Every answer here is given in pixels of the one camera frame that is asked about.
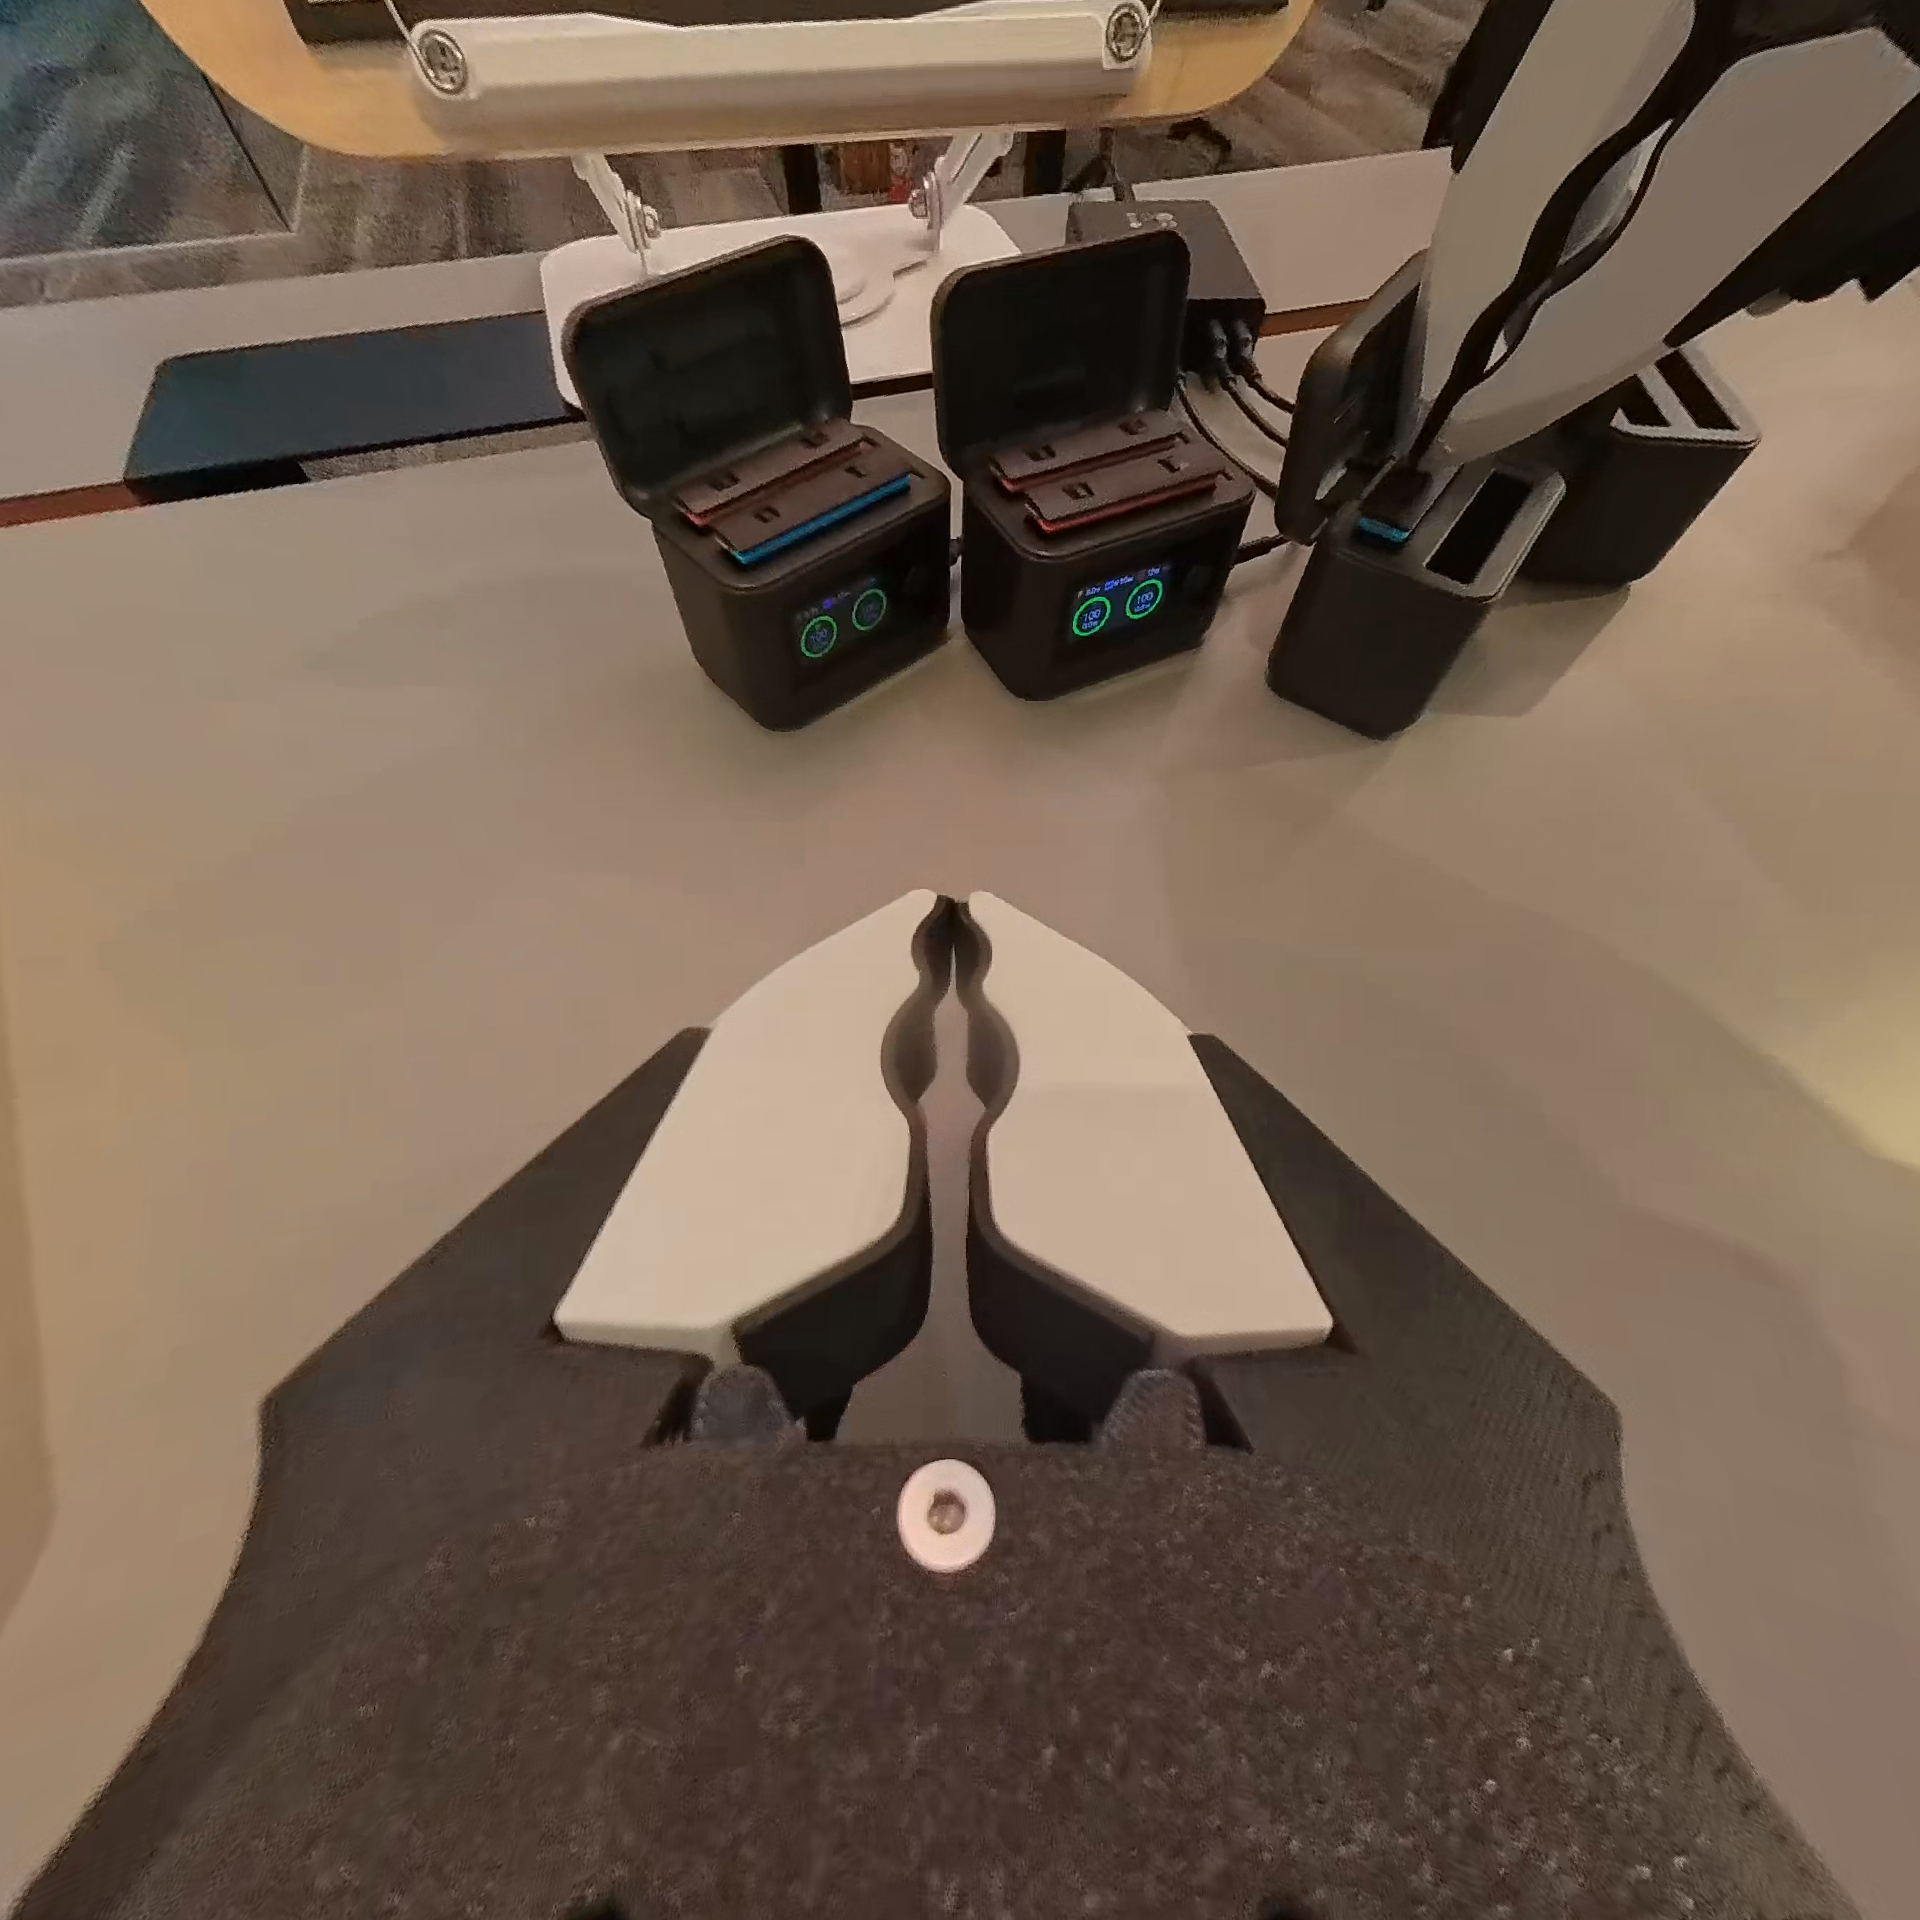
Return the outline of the white board stand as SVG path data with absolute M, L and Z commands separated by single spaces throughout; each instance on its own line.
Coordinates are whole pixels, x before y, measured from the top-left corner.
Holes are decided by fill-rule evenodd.
M 823 255 L 854 392 L 922 377 L 939 287 L 954 273 L 1016 255 L 994 217 L 969 201 L 1009 146 L 1008 130 L 958 136 L 899 204 L 682 229 L 662 229 L 640 195 L 616 179 L 607 155 L 574 154 L 570 171 L 589 187 L 613 234 L 555 248 L 539 268 L 560 401 L 569 412 L 579 409 L 561 354 L 563 327 L 579 306 L 782 237 L 805 240 Z

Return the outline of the red edged black battery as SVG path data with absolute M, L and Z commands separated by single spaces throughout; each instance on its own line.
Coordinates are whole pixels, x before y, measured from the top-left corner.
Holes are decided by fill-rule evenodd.
M 787 491 L 874 448 L 877 442 L 863 427 L 826 421 L 698 472 L 672 495 L 674 511 L 682 522 L 706 528 L 751 499 Z
M 1173 504 L 1210 496 L 1226 467 L 1205 448 L 1165 443 L 1134 459 L 1063 472 L 1021 490 L 1031 523 L 1043 538 L 1085 533 Z
M 1050 437 L 1027 437 L 998 448 L 987 459 L 987 475 L 1001 495 L 1025 496 L 1042 485 L 1063 482 L 1101 467 L 1161 457 L 1187 442 L 1174 416 L 1147 412 L 1106 424 L 1090 424 Z

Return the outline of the black battery charging case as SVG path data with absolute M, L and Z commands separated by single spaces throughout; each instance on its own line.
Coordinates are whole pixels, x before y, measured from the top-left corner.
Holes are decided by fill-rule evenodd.
M 1566 416 L 1543 443 L 1566 491 L 1520 575 L 1538 586 L 1643 581 L 1726 490 L 1760 427 L 1695 345 Z
M 1555 511 L 1546 459 L 1390 457 L 1423 255 L 1310 354 L 1277 481 L 1277 530 L 1302 576 L 1264 680 L 1289 704 L 1374 741 L 1417 723 Z M 1398 467 L 1445 475 L 1403 546 L 1354 538 L 1354 501 Z
M 614 491 L 656 540 L 687 649 L 735 708 L 802 729 L 944 645 L 951 481 L 851 418 L 824 257 L 782 237 L 579 306 L 563 368 Z M 917 472 L 909 496 L 758 567 L 735 567 L 672 495 L 709 467 L 826 421 Z
M 930 305 L 936 442 L 961 490 L 958 612 L 1014 698 L 1043 704 L 1194 649 L 1254 501 L 1176 412 L 1187 257 L 1173 231 L 954 273 Z M 1047 538 L 987 459 L 1027 437 L 1165 412 L 1225 467 L 1210 496 Z

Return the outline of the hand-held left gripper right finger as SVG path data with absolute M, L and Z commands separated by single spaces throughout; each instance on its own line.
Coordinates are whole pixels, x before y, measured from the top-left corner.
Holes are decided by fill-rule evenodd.
M 1114 962 L 992 897 L 969 1008 L 1001 1044 L 987 1211 L 1014 1257 L 1157 1347 L 1323 1347 L 1334 1328 L 1192 1032 Z

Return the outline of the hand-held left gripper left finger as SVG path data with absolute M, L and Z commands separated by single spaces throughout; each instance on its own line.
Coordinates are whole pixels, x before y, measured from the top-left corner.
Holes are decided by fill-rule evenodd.
M 941 899 L 909 891 L 703 1034 L 555 1308 L 566 1341 L 737 1347 L 904 1225 L 936 1072 Z

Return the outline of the dark blue mat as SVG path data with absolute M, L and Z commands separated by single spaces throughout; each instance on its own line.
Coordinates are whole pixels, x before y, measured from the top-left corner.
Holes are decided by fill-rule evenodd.
M 122 481 L 141 501 L 294 487 L 311 464 L 577 425 L 536 313 L 179 352 Z

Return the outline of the white clip bar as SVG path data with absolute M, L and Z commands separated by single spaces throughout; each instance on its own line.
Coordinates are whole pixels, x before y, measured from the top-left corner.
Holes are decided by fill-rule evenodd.
M 1054 111 L 1122 103 L 1153 55 L 1153 7 L 1134 2 L 392 13 L 434 125 L 526 149 L 1018 128 Z

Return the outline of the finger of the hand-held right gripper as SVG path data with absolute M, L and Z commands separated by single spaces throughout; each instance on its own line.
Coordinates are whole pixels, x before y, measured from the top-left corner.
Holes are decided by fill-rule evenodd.
M 1651 152 L 1622 257 L 1601 273 L 1603 291 L 1637 268 L 1662 273 L 1663 333 L 1643 368 L 1705 329 L 1679 321 L 1914 108 L 1914 4 L 1699 7 L 1687 114 Z M 1440 455 L 1503 448 L 1440 443 Z
M 1658 269 L 1603 291 L 1702 7 L 1485 4 L 1430 114 L 1450 181 L 1417 295 L 1417 442 L 1520 443 L 1662 344 Z

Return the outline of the black power hub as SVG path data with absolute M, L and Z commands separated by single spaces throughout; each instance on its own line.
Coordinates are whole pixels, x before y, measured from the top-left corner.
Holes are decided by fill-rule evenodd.
M 1067 207 L 1067 244 L 1131 234 L 1176 234 L 1187 257 L 1181 370 L 1194 377 L 1256 376 L 1264 295 L 1221 211 L 1205 200 L 1079 200 Z

